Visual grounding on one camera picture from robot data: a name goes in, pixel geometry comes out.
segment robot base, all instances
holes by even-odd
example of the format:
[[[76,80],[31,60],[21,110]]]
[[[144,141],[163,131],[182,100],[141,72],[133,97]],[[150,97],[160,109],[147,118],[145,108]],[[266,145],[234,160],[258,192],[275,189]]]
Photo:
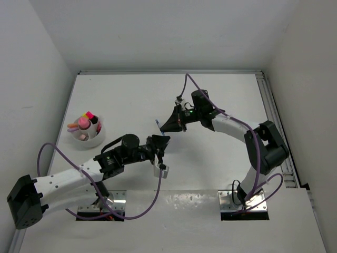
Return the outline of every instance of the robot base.
[[[218,191],[218,195],[221,220],[269,220],[267,203],[264,201],[265,196],[263,190],[254,195],[249,201],[246,201],[245,206],[233,203],[233,197],[235,203],[240,203],[236,196],[236,190],[234,190],[234,192],[232,192],[232,190],[221,190]],[[252,210],[238,213],[261,201],[263,202]]]

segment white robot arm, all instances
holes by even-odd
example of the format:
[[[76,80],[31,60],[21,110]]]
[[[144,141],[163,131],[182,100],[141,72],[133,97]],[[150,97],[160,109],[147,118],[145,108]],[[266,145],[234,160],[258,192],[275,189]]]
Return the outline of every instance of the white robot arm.
[[[18,179],[7,197],[16,229],[25,229],[57,210],[73,206],[89,206],[98,196],[89,175],[103,198],[109,197],[103,181],[124,171],[124,166],[149,160],[155,177],[167,177],[169,168],[163,164],[169,136],[152,135],[140,145],[134,134],[126,134],[102,149],[100,155],[63,172],[32,179],[25,175]],[[111,150],[106,149],[121,142]]]
[[[171,117],[160,130],[162,132],[185,132],[187,124],[201,122],[202,126],[212,131],[228,134],[245,143],[251,167],[237,188],[237,197],[245,205],[245,201],[261,189],[257,186],[265,182],[275,168],[289,156],[287,146],[271,121],[261,124],[254,122],[243,124],[225,114],[223,110],[215,109],[209,101],[209,94],[206,90],[194,91],[192,100],[194,106],[190,105],[192,107],[186,109],[185,100],[181,96],[177,97]],[[260,166],[257,165],[256,145],[259,147]]]

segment white enclosure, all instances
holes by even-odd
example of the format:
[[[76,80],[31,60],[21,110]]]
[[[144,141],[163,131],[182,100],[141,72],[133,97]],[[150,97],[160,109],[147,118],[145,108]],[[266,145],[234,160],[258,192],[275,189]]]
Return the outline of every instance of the white enclosure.
[[[298,0],[30,0],[72,70],[260,69]]]
[[[229,114],[250,122],[267,119],[255,74],[193,74],[193,77],[200,87],[208,90],[213,102]],[[126,133],[136,134],[144,143],[148,135],[160,134],[155,119],[164,123],[171,115],[183,81],[183,74],[79,75],[57,146],[76,164],[81,164]],[[191,101],[195,89],[188,82],[186,101]],[[99,147],[83,150],[73,143],[67,124],[87,110],[104,115],[107,138]],[[164,162],[170,171],[162,182],[158,203],[146,216],[125,222],[88,222],[75,221],[61,210],[27,229],[20,253],[79,250],[220,253],[247,252],[247,249],[263,253],[325,252],[304,189],[289,190],[283,186],[267,202],[270,220],[221,221],[217,191],[230,189],[234,179],[243,179],[248,172],[245,144],[199,123],[187,125],[185,133],[169,135]],[[56,153],[49,174],[68,168]],[[122,174],[104,184],[108,190],[126,190],[126,216],[134,216],[151,203],[157,178],[147,161],[125,166]],[[264,188],[266,195],[278,184],[279,179],[272,180]],[[44,243],[37,244],[37,238]]]

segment marker cap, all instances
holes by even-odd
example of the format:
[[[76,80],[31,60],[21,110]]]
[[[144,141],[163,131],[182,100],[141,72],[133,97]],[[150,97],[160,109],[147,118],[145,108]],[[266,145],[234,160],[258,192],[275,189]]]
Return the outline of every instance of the marker cap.
[[[86,115],[88,116],[88,119],[90,120],[94,117],[94,115],[90,111],[88,111]]]
[[[78,125],[82,129],[87,129],[90,126],[90,121],[84,117],[80,117],[80,119],[78,120]]]

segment purple cable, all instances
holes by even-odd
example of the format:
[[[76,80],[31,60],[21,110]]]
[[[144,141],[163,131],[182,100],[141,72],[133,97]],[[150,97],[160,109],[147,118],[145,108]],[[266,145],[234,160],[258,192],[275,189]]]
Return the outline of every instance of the purple cable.
[[[213,105],[213,107],[218,111],[220,112],[221,114],[225,115],[226,117],[229,117],[229,115],[225,112],[223,112],[220,108],[218,108],[207,96],[206,94],[201,90],[201,88],[197,85],[197,83],[193,80],[193,78],[188,74],[186,73],[186,76],[185,76],[185,84],[184,84],[184,89],[183,89],[183,92],[185,91],[185,86],[186,86],[186,80],[187,78],[186,77],[189,77],[190,80],[192,81],[192,83],[195,85],[195,87],[201,92],[201,94],[205,97],[205,99],[211,104]],[[255,181],[254,181],[254,186],[253,186],[253,189],[247,194],[247,196],[245,197],[245,200],[249,200],[255,193],[256,189],[258,188],[257,187],[257,184],[259,182],[259,175],[260,175],[260,169],[261,169],[261,155],[260,155],[260,147],[259,147],[259,143],[257,141],[257,138],[256,138],[256,135],[254,133],[254,130],[245,122],[237,119],[237,118],[234,118],[234,117],[230,117],[231,120],[241,124],[241,125],[244,125],[246,128],[249,129],[249,131],[252,133],[253,135],[253,140],[254,140],[254,146],[255,146],[255,149],[256,149],[256,158],[257,158],[257,163],[256,163],[256,177],[255,177]]]
[[[252,207],[249,207],[249,208],[247,208],[247,209],[245,209],[245,210],[241,210],[241,211],[238,211],[238,212],[234,212],[232,215],[238,215],[238,214],[241,214],[241,213],[248,212],[249,210],[252,210],[252,209],[254,209],[255,207],[259,206],[259,205],[262,204],[263,202],[269,200],[269,199],[270,199],[270,198],[271,198],[271,197],[272,197],[272,196],[273,196],[273,195],[274,195],[274,194],[281,188],[281,186],[282,186],[282,184],[283,184],[283,176],[282,176],[282,174],[280,174],[280,173],[275,173],[274,175],[270,176],[270,177],[267,179],[266,182],[260,183],[260,184],[257,186],[258,188],[264,186],[267,182],[269,182],[271,179],[273,179],[273,178],[276,177],[276,176],[280,176],[280,177],[281,177],[281,182],[280,182],[279,186],[275,189],[275,191],[273,191],[268,197],[266,197],[266,198],[265,198],[263,201],[261,201],[260,203],[254,205],[254,206],[252,206]]]
[[[42,145],[42,147],[40,148],[40,151],[38,153],[38,156],[37,156],[37,175],[40,177],[41,176],[41,172],[40,172],[40,158],[41,158],[41,153],[44,149],[45,146],[47,145],[50,145],[52,146],[72,167],[74,167],[74,169],[76,170],[80,170],[79,167],[74,164],[64,153],[62,153],[62,151],[60,149],[58,149],[58,147],[50,142],[47,142],[45,144]],[[85,172],[84,170],[82,170],[82,173],[89,179],[89,181],[92,183],[93,187],[95,188],[96,192],[97,192],[97,195],[98,197],[101,199],[102,203],[104,204],[104,206],[110,211],[109,213],[105,213],[103,215],[99,215],[99,216],[95,216],[95,217],[82,217],[82,216],[79,216],[77,215],[76,213],[70,211],[69,209],[66,209],[66,211],[68,213],[70,213],[71,215],[75,216],[77,219],[81,219],[81,220],[97,220],[97,219],[101,219],[101,218],[104,218],[104,217],[107,217],[109,215],[114,215],[120,219],[124,219],[124,220],[134,220],[134,219],[138,219],[142,216],[144,216],[145,214],[147,214],[151,208],[154,206],[154,204],[156,203],[157,201],[157,198],[158,198],[158,195],[159,195],[159,191],[160,191],[160,185],[161,185],[161,182],[162,182],[162,174],[163,174],[163,170],[160,170],[160,174],[159,174],[159,181],[158,181],[158,188],[157,188],[157,192],[156,192],[156,195],[151,203],[151,205],[144,211],[142,212],[140,215],[137,215],[137,216],[133,216],[133,217],[125,217],[125,216],[121,216],[119,215],[117,212],[115,212],[114,210],[112,210],[110,208],[110,206],[106,203],[101,191],[99,190],[97,184],[95,183],[95,181],[93,180],[93,178],[87,173]]]

